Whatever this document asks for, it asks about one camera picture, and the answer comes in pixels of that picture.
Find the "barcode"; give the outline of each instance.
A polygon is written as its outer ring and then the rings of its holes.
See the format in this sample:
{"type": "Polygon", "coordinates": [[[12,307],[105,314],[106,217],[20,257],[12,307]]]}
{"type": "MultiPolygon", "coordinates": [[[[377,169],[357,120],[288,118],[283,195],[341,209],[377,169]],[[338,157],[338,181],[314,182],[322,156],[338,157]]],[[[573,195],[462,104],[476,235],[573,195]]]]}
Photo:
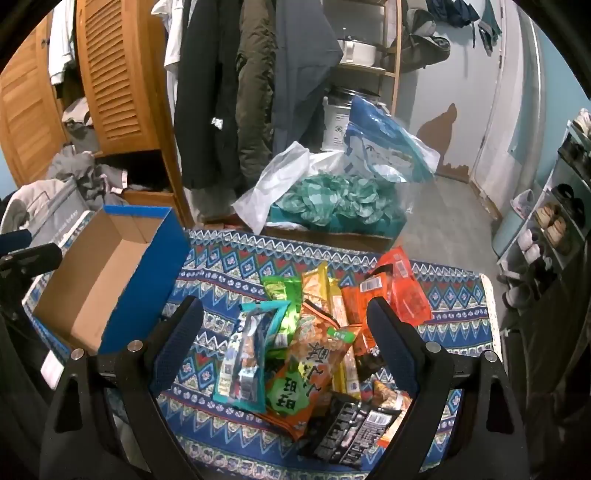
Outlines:
{"type": "Polygon", "coordinates": [[[385,413],[379,413],[377,411],[371,412],[366,421],[370,421],[371,423],[375,423],[376,425],[387,425],[392,420],[391,415],[386,415],[385,413]]]}
{"type": "Polygon", "coordinates": [[[287,334],[286,333],[278,333],[275,336],[275,348],[287,348],[287,334]]]}
{"type": "Polygon", "coordinates": [[[398,270],[398,272],[400,273],[400,276],[402,278],[408,277],[408,271],[407,271],[406,267],[404,266],[404,262],[402,260],[398,260],[396,262],[396,269],[398,270]]]}
{"type": "Polygon", "coordinates": [[[361,293],[375,290],[376,288],[382,288],[382,279],[380,277],[370,278],[369,280],[361,282],[359,285],[361,293]]]}

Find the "snack bag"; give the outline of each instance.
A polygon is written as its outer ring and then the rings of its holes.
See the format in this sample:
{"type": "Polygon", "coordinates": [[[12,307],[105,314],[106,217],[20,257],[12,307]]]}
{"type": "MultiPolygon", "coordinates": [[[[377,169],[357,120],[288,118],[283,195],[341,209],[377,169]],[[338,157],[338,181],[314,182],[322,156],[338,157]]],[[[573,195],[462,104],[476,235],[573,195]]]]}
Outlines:
{"type": "MultiPolygon", "coordinates": [[[[329,297],[330,309],[336,323],[340,327],[349,325],[343,294],[339,288],[339,280],[329,277],[329,297]]],[[[332,381],[332,390],[334,392],[346,393],[357,400],[361,400],[361,391],[359,389],[359,377],[357,376],[357,366],[355,365],[355,355],[350,348],[345,354],[345,358],[335,371],[332,381]]]]}
{"type": "Polygon", "coordinates": [[[399,414],[400,411],[375,407],[335,393],[318,432],[299,453],[360,469],[363,454],[374,446],[399,414]]]}
{"type": "Polygon", "coordinates": [[[290,302],[243,303],[241,321],[228,342],[213,399],[254,413],[265,406],[265,352],[290,302]]]}
{"type": "Polygon", "coordinates": [[[421,284],[414,278],[404,250],[396,247],[386,252],[374,272],[385,265],[392,265],[392,296],[388,303],[398,318],[415,327],[431,320],[431,306],[421,284]]]}
{"type": "Polygon", "coordinates": [[[285,358],[285,349],[291,343],[300,321],[301,279],[297,277],[263,277],[261,281],[269,298],[291,302],[275,336],[275,343],[267,351],[267,358],[285,358]]]}
{"type": "Polygon", "coordinates": [[[390,390],[379,380],[374,380],[374,397],[371,403],[375,406],[382,408],[390,408],[392,410],[400,411],[400,415],[394,420],[393,424],[390,425],[388,430],[378,440],[377,444],[380,447],[387,448],[394,435],[400,428],[406,412],[410,408],[413,399],[410,398],[408,393],[403,390],[390,390]]]}
{"type": "Polygon", "coordinates": [[[267,382],[267,412],[259,416],[299,439],[320,394],[330,384],[360,329],[339,328],[330,315],[306,300],[285,365],[267,382]]]}
{"type": "Polygon", "coordinates": [[[342,289],[343,300],[349,324],[359,323],[362,327],[361,334],[353,344],[353,353],[357,364],[357,375],[360,381],[364,381],[385,366],[384,359],[379,353],[379,348],[368,327],[367,306],[374,297],[390,298],[391,279],[386,272],[361,282],[357,287],[345,287],[342,289]]]}
{"type": "Polygon", "coordinates": [[[328,263],[320,262],[318,267],[301,275],[304,300],[309,300],[320,310],[331,314],[329,303],[328,263]]]}

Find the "hanging clothes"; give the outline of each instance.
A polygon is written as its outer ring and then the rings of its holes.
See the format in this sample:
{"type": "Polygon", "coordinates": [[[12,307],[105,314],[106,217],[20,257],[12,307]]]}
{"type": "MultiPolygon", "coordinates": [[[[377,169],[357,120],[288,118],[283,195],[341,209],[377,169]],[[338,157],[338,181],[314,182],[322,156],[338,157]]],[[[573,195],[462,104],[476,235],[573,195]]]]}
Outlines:
{"type": "Polygon", "coordinates": [[[249,187],[271,160],[275,76],[275,8],[271,0],[244,0],[238,48],[238,157],[249,187]]]}
{"type": "Polygon", "coordinates": [[[61,0],[53,9],[48,52],[48,71],[52,85],[64,81],[66,67],[76,61],[74,38],[75,0],[61,0]]]}
{"type": "Polygon", "coordinates": [[[191,20],[189,11],[183,18],[187,27],[178,63],[174,132],[188,189],[244,185],[233,93],[238,91],[240,11],[239,0],[197,0],[191,20]]]}
{"type": "Polygon", "coordinates": [[[162,19],[168,33],[164,53],[164,69],[166,70],[166,89],[172,118],[174,118],[174,105],[177,100],[178,63],[181,60],[183,38],[183,8],[184,0],[158,0],[152,8],[152,15],[162,19]]]}
{"type": "Polygon", "coordinates": [[[277,0],[273,155],[298,141],[343,57],[318,0],[277,0]]]}
{"type": "Polygon", "coordinates": [[[499,40],[502,34],[501,28],[496,22],[495,11],[492,8],[491,0],[486,0],[484,6],[484,12],[482,13],[482,20],[478,24],[478,31],[486,53],[490,57],[492,55],[492,49],[499,40]]]}

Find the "green snack bag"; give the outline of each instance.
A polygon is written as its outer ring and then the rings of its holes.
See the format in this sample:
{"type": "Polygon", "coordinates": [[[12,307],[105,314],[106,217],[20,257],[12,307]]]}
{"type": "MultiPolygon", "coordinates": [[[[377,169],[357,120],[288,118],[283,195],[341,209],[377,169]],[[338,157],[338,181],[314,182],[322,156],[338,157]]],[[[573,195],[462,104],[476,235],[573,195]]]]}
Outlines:
{"type": "Polygon", "coordinates": [[[275,336],[275,343],[267,350],[267,358],[285,358],[287,347],[300,321],[301,279],[298,277],[263,277],[262,284],[271,300],[288,300],[285,316],[275,336]]]}

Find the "wooden cabinet door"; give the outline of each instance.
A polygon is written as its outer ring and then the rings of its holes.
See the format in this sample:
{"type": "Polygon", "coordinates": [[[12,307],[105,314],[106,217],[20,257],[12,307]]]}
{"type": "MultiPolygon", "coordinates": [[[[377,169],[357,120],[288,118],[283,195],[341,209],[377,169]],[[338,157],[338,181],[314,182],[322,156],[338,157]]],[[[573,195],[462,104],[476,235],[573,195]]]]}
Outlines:
{"type": "Polygon", "coordinates": [[[144,84],[138,2],[79,0],[77,43],[82,82],[101,152],[159,148],[144,84]]]}
{"type": "Polygon", "coordinates": [[[50,28],[46,17],[0,74],[0,145],[19,186],[45,178],[67,142],[47,71],[50,28]]]}

